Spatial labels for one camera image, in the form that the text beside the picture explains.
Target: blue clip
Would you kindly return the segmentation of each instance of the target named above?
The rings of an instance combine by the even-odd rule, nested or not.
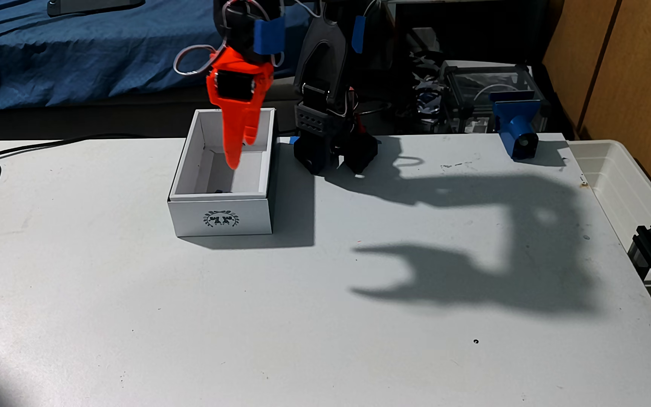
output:
[[[536,100],[495,101],[495,99],[491,98],[496,119],[494,130],[498,131],[506,153],[512,159],[534,158],[539,138],[534,133],[532,120],[539,111],[541,102]]]
[[[363,32],[366,31],[366,17],[362,15],[356,16],[356,21],[353,22],[353,37],[351,37],[351,46],[358,54],[363,53]]]
[[[257,54],[279,54],[285,50],[285,17],[270,21],[256,20],[253,31],[255,42],[252,50]]]

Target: open cardboard box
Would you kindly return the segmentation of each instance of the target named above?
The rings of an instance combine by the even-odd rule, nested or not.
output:
[[[243,145],[240,166],[232,170],[220,109],[195,110],[167,201],[177,236],[272,233],[275,120],[276,109],[260,110],[255,143]]]

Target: orange 3d-printed part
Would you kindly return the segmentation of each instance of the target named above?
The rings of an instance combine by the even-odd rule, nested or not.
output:
[[[226,89],[218,89],[220,82],[218,76],[240,75],[241,78],[249,79],[246,89],[252,94],[248,100],[247,94],[243,94],[242,84],[238,92]],[[270,62],[253,63],[246,61],[237,51],[226,46],[222,55],[212,63],[212,72],[208,75],[208,94],[210,102],[219,106],[223,111],[223,150],[225,160],[233,170],[240,163],[242,143],[255,143],[255,136],[258,134],[258,121],[260,119],[260,107],[263,106],[263,99],[266,97],[267,89],[273,83],[273,64]]]

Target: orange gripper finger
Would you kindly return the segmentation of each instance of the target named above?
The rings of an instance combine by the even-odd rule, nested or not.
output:
[[[242,143],[255,143],[260,121],[260,107],[267,89],[273,83],[273,65],[270,62],[253,63],[245,61],[237,51],[226,46],[222,55],[212,64],[208,75],[210,102],[223,111],[223,151],[228,166],[235,170],[240,164]],[[239,72],[252,75],[255,87],[250,100],[220,96],[216,82],[218,71]]]

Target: wooden cabinet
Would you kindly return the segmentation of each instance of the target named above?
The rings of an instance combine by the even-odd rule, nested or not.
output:
[[[622,1],[580,129],[585,132],[623,143],[651,177],[651,1]]]
[[[564,112],[576,125],[616,0],[566,0],[543,63]]]

